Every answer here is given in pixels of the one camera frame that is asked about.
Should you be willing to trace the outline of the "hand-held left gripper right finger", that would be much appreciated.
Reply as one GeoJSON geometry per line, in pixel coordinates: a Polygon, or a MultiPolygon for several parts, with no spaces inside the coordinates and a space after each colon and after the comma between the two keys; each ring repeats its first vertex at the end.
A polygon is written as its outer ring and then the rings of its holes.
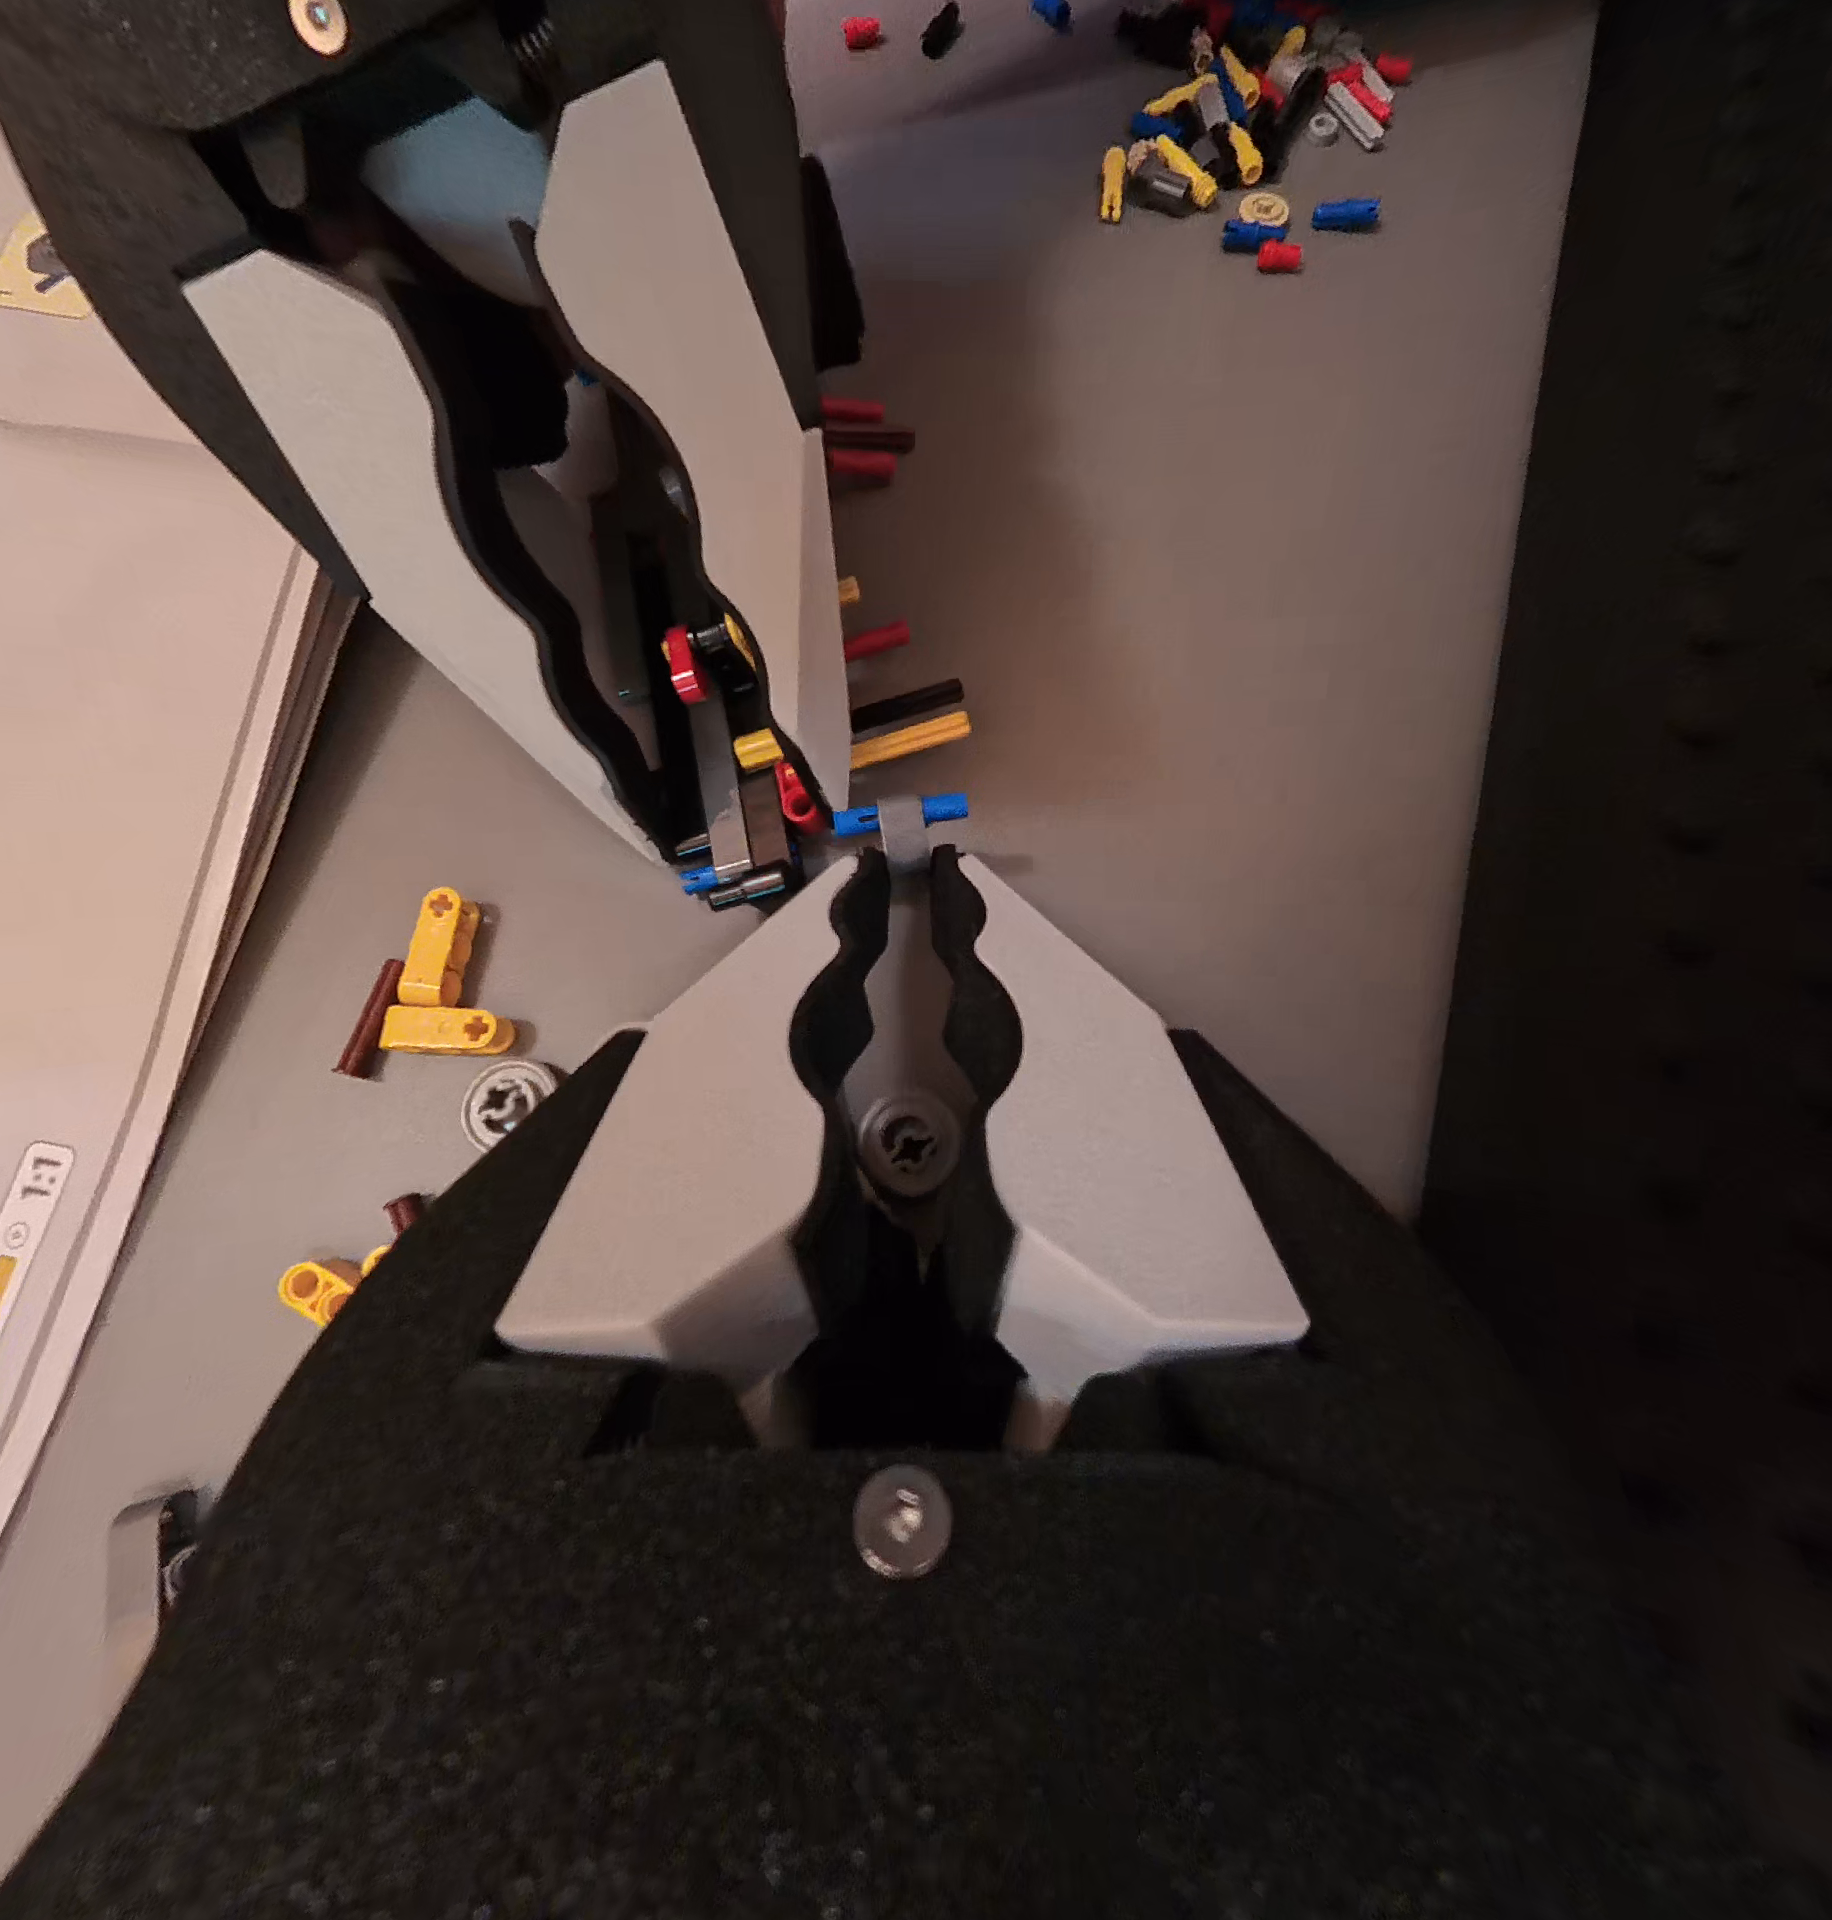
{"type": "Polygon", "coordinates": [[[1035,1405],[1299,1343],[1310,1318],[1170,1025],[976,855],[932,853],[929,921],[971,1093],[942,1238],[963,1330],[1035,1405]]]}

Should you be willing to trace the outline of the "yellow three-hole lego beam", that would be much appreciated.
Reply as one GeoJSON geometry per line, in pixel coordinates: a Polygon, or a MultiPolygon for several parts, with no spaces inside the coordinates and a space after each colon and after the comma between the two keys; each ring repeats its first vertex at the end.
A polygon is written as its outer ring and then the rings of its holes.
{"type": "Polygon", "coordinates": [[[279,1278],[279,1304],[302,1314],[311,1326],[327,1330],[389,1252],[391,1247],[387,1243],[361,1260],[296,1262],[279,1278]]]}

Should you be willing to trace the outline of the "pile of small lego pins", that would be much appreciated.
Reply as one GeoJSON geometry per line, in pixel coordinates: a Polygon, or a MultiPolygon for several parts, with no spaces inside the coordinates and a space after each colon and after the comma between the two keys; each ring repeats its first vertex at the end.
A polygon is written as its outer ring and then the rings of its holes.
{"type": "Polygon", "coordinates": [[[1130,110],[1099,157],[1099,228],[1120,228],[1130,213],[1217,221],[1217,251],[1262,278],[1299,278],[1310,238],[1380,231],[1378,198],[1328,198],[1295,213],[1283,188],[1295,147],[1380,155],[1418,75],[1335,5],[1122,5],[1115,45],[1167,86],[1130,110]]]}

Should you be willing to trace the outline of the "yellow lego axle connector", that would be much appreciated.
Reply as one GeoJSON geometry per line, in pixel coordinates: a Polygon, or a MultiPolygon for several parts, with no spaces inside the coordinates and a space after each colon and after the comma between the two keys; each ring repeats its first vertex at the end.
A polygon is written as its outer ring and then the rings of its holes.
{"type": "Polygon", "coordinates": [[[429,1057],[500,1057],[517,1022],[470,1006],[393,1004],[382,1019],[378,1051],[429,1057]]]}

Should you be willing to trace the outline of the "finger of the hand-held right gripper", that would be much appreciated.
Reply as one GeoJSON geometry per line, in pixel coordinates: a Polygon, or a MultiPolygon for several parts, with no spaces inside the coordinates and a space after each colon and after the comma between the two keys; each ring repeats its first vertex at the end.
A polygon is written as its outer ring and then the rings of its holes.
{"type": "Polygon", "coordinates": [[[852,728],[824,445],[801,428],[662,60],[561,113],[535,257],[573,345],[682,472],[696,572],[761,658],[768,728],[844,809],[852,728]]]}
{"type": "Polygon", "coordinates": [[[527,547],[470,420],[429,393],[393,292],[250,253],[188,283],[185,302],[371,612],[629,850],[662,865],[659,784],[594,683],[580,605],[527,547]]]}

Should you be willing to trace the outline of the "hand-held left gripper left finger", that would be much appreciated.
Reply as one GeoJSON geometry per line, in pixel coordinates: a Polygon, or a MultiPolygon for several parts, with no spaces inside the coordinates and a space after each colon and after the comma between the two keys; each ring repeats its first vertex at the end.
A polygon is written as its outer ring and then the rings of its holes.
{"type": "Polygon", "coordinates": [[[887,911],[882,853],[841,855],[641,1032],[504,1345],[788,1370],[814,1343],[814,1238],[861,1202],[842,1091],[875,1036],[887,911]]]}

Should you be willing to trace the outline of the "black perforated panel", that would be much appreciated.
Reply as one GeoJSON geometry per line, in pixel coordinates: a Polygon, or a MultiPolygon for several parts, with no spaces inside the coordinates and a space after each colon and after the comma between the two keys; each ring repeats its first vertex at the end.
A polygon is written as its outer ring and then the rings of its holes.
{"type": "Polygon", "coordinates": [[[1602,5],[1424,1235],[1832,1893],[1832,5],[1602,5]]]}

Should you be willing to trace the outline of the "lego instruction booklet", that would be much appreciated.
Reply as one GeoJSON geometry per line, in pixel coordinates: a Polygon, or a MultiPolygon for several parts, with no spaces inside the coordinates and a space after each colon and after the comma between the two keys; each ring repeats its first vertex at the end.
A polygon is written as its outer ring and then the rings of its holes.
{"type": "Polygon", "coordinates": [[[0,130],[0,1547],[348,617],[93,314],[0,130]]]}

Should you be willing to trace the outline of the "grey lego beam assembly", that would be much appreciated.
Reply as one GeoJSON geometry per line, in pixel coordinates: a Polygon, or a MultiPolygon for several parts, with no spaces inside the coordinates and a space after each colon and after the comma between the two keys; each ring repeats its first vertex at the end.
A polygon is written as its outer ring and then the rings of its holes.
{"type": "Polygon", "coordinates": [[[631,534],[629,554],[637,623],[644,632],[649,701],[659,714],[662,772],[674,789],[674,822],[699,825],[675,842],[682,890],[713,911],[737,904],[768,906],[803,885],[803,853],[812,842],[832,838],[832,813],[851,792],[844,774],[812,774],[804,723],[788,731],[781,696],[785,667],[808,667],[817,688],[841,701],[842,746],[919,723],[937,714],[968,711],[960,682],[927,683],[857,703],[851,668],[889,657],[910,645],[905,621],[847,632],[847,612],[861,601],[852,577],[836,575],[831,491],[882,491],[898,480],[899,459],[912,454],[912,429],[887,420],[879,405],[847,398],[822,401],[822,420],[811,436],[808,586],[798,612],[832,612],[832,627],[817,627],[796,651],[778,640],[761,646],[732,605],[699,568],[690,534],[699,529],[696,496],[674,453],[659,441],[659,428],[641,409],[606,389],[614,413],[615,453],[632,459],[659,454],[656,495],[646,496],[649,524],[631,534]],[[808,835],[785,823],[775,763],[796,767],[828,817],[828,830],[808,835]]]}

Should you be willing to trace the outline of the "pile of black grey beams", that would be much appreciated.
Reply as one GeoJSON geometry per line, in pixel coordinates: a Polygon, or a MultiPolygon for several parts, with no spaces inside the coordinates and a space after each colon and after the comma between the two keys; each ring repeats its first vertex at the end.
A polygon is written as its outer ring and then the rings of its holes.
{"type": "Polygon", "coordinates": [[[107,1639],[150,1641],[181,1595],[204,1494],[160,1492],[118,1511],[107,1533],[107,1639]]]}

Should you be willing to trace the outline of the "yellow angled technic beams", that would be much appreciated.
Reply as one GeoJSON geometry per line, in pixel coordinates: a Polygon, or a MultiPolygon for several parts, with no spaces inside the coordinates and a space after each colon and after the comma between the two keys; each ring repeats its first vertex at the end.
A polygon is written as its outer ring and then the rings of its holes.
{"type": "Polygon", "coordinates": [[[446,885],[429,890],[407,942],[396,1001],[414,1009],[460,1006],[478,931],[482,909],[473,901],[446,885]]]}

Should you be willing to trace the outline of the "grey lego wheel hub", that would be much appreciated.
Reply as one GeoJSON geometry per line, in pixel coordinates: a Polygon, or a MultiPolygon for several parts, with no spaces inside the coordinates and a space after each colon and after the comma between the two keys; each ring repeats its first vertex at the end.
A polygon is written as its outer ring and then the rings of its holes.
{"type": "Polygon", "coordinates": [[[459,1110],[468,1146],[485,1154],[527,1125],[564,1086],[564,1073],[548,1063],[499,1057],[464,1093],[459,1110]]]}
{"type": "Polygon", "coordinates": [[[956,1169],[960,1125],[924,1091],[879,1096],[854,1131],[857,1164],[884,1199],[912,1206],[942,1193],[956,1169]]]}

